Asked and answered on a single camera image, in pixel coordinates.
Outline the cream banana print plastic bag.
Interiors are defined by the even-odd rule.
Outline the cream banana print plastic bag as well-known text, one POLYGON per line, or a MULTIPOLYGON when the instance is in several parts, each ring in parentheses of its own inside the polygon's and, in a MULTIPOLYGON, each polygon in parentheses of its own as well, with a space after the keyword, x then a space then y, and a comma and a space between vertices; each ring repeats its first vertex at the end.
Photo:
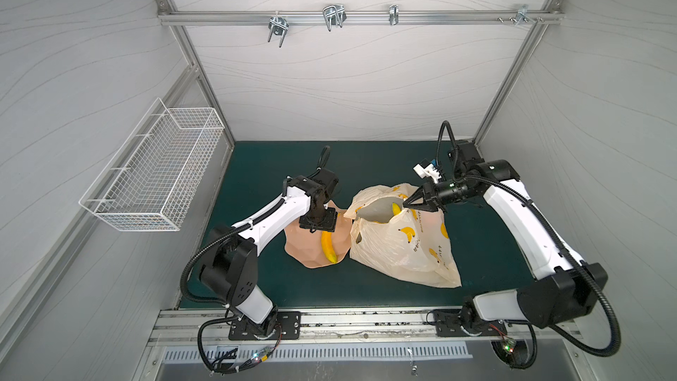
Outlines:
POLYGON ((353 221, 350 258, 391 278, 438 289, 462 286, 444 213, 404 208, 416 188, 409 183, 358 192, 345 217, 353 221), (402 212, 393 216, 391 204, 402 212))

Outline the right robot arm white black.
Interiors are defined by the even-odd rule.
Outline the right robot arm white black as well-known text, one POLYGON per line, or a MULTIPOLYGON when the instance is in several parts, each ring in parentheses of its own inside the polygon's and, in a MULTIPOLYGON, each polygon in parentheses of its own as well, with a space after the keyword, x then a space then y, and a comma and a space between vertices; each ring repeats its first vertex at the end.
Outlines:
POLYGON ((608 273, 599 263, 588 263, 555 231, 528 196, 518 172, 506 160, 478 160, 463 165, 446 178, 435 163, 414 167, 424 183, 404 206, 435 212, 449 204, 481 197, 494 209, 513 235, 534 278, 520 289, 477 295, 466 303, 455 325, 465 334, 479 337, 495 322, 525 325, 530 330, 550 328, 585 353, 597 357, 615 355, 622 345, 617 315, 603 289, 608 273), (592 347, 560 327, 562 322, 589 315, 600 306, 610 329, 605 347, 592 347))

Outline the pink wavy fruit plate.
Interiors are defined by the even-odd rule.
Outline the pink wavy fruit plate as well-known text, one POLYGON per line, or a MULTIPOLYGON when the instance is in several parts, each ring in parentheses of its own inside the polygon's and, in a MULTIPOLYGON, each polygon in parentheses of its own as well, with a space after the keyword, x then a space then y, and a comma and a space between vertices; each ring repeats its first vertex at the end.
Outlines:
MULTIPOLYGON (((329 206, 335 207, 338 214, 335 231, 331 233, 331 244, 337 262, 340 263, 347 257, 351 248, 350 231, 353 221, 345 218, 345 210, 338 208, 333 201, 329 202, 329 206)), ((302 229, 299 218, 297 218, 285 227, 284 232, 285 252, 306 268, 315 269, 333 265, 333 262, 324 254, 320 231, 311 233, 307 229, 302 229)))

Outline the green table mat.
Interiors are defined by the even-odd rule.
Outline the green table mat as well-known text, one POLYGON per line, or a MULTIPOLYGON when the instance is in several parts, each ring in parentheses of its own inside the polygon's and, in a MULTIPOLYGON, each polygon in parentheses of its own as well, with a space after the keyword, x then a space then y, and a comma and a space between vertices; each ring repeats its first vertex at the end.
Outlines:
MULTIPOLYGON (((230 159, 208 226, 229 226, 275 199, 287 176, 309 175, 322 142, 239 142, 230 159)), ((435 142, 333 142, 327 164, 340 182, 333 200, 346 209, 361 190, 375 185, 418 185, 413 167, 435 156, 435 142)), ((277 236, 258 260, 258 285, 280 308, 442 307, 475 294, 517 289, 533 278, 513 236, 479 199, 449 206, 445 215, 452 255, 462 285, 436 289, 402 282, 344 259, 310 269, 285 251, 277 236)))

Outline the metal u-bolt clamp left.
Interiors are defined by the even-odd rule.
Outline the metal u-bolt clamp left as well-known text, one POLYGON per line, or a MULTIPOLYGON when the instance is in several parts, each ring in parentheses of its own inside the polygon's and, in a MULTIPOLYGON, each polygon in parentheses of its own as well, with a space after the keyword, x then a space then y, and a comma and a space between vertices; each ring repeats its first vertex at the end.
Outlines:
POLYGON ((289 24, 287 20, 279 15, 271 17, 268 24, 269 34, 267 41, 271 42, 273 37, 279 38, 279 47, 281 48, 285 42, 289 30, 289 24))

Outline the metal u-bolt clamp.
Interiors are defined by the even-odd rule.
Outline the metal u-bolt clamp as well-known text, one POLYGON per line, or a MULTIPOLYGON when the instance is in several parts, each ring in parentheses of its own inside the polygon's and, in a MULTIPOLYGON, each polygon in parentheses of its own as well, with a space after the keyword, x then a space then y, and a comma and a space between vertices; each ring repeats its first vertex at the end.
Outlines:
POLYGON ((267 41, 271 42, 273 37, 279 38, 279 47, 281 48, 285 42, 289 30, 289 24, 287 20, 279 15, 271 17, 268 24, 269 34, 267 41))
POLYGON ((333 31, 333 28, 343 28, 344 23, 347 19, 345 5, 336 4, 328 5, 322 10, 322 15, 324 18, 324 23, 329 32, 333 31))

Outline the metal u-bolt clamp middle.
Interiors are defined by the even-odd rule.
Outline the metal u-bolt clamp middle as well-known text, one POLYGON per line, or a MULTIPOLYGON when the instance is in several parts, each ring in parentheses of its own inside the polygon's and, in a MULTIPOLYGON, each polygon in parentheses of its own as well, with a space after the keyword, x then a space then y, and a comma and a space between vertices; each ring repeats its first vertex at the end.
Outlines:
POLYGON ((329 32, 333 31, 333 28, 343 28, 344 23, 347 19, 345 5, 336 4, 328 5, 322 10, 322 15, 324 18, 324 23, 329 32))

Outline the metal bolt clamp right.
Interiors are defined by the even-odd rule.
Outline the metal bolt clamp right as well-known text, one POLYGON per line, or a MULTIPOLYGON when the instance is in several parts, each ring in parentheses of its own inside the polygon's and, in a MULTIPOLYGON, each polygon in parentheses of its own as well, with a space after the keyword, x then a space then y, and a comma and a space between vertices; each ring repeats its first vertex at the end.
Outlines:
POLYGON ((536 26, 545 22, 541 17, 532 17, 527 5, 522 5, 518 8, 514 16, 511 16, 508 19, 499 17, 497 21, 500 24, 509 26, 536 26))

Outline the white vent grille strip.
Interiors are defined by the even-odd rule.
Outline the white vent grille strip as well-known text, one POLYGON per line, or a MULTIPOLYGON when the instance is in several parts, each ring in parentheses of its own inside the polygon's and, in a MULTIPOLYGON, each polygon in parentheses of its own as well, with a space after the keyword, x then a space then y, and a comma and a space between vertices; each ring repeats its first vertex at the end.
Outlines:
MULTIPOLYGON (((205 347, 210 361, 235 350, 235 358, 226 363, 243 363, 249 358, 263 356, 263 345, 227 345, 205 347)), ((423 362, 431 360, 472 359, 474 356, 465 341, 442 342, 377 342, 377 343, 282 343, 270 356, 274 363, 306 362, 423 362)), ((202 363, 197 347, 168 347, 164 364, 202 363)))

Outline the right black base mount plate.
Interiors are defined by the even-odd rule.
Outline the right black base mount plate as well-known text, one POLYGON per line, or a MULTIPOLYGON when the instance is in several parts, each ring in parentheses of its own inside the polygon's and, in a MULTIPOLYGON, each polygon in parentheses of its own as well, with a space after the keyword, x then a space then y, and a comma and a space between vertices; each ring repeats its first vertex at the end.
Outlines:
POLYGON ((507 334, 504 323, 481 319, 470 308, 438 309, 432 312, 431 324, 437 337, 495 337, 507 334))

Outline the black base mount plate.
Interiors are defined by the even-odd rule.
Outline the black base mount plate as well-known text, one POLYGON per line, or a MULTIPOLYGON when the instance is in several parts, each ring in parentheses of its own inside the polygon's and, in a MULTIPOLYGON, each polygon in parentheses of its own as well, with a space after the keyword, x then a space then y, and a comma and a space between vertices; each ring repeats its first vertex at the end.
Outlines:
POLYGON ((280 312, 276 308, 257 324, 246 316, 231 325, 229 340, 298 340, 301 331, 300 312, 280 312))
POLYGON ((507 334, 504 323, 481 319, 470 308, 438 309, 432 312, 431 324, 437 337, 495 337, 507 334))

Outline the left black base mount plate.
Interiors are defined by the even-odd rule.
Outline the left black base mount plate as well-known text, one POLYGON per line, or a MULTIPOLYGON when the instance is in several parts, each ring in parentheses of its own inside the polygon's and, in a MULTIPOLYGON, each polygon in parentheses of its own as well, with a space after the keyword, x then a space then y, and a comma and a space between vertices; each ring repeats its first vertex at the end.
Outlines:
POLYGON ((301 331, 300 312, 280 312, 276 308, 257 324, 246 316, 231 325, 229 340, 298 340, 301 331))

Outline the aluminium crossbar rail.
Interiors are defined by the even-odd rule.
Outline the aluminium crossbar rail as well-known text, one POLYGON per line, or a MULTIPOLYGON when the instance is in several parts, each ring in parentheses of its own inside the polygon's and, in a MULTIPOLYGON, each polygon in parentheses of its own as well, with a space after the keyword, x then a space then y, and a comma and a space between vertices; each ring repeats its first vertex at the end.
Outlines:
MULTIPOLYGON (((400 8, 400 26, 458 26, 502 25, 499 17, 508 19, 516 10, 498 11, 407 11, 400 8)), ((559 24, 565 19, 562 12, 529 10, 532 17, 541 17, 543 24, 559 24)), ((391 26, 389 10, 346 11, 344 26, 391 26)), ((171 12, 160 15, 163 26, 268 26, 271 17, 279 15, 289 26, 324 26, 320 11, 278 12, 171 12)))

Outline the small metal bracket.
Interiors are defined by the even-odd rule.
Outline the small metal bracket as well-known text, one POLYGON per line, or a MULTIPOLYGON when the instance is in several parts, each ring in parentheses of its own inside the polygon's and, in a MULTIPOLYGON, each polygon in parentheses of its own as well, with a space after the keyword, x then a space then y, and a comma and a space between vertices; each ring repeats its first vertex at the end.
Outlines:
POLYGON ((400 9, 398 5, 391 5, 389 8, 389 24, 391 26, 397 26, 400 22, 400 9))

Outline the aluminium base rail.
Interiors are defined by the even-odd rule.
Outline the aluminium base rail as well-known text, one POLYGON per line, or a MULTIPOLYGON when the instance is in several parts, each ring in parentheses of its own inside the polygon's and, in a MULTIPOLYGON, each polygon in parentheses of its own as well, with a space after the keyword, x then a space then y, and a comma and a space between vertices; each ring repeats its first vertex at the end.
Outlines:
MULTIPOLYGON (((489 335, 468 336, 458 329, 458 337, 438 337, 433 326, 434 309, 456 310, 458 306, 433 307, 367 307, 367 308, 298 308, 282 309, 283 312, 299 312, 297 339, 283 338, 280 345, 287 344, 333 344, 333 343, 379 343, 417 342, 444 340, 502 340, 501 335, 488 328, 489 335)), ((197 331, 204 322, 225 317, 226 310, 184 309, 161 310, 149 334, 148 346, 196 346, 197 331)), ((526 326, 503 322, 498 326, 504 336, 516 340, 530 340, 526 326)), ((204 330, 206 346, 226 345, 232 326, 215 325, 204 330)))

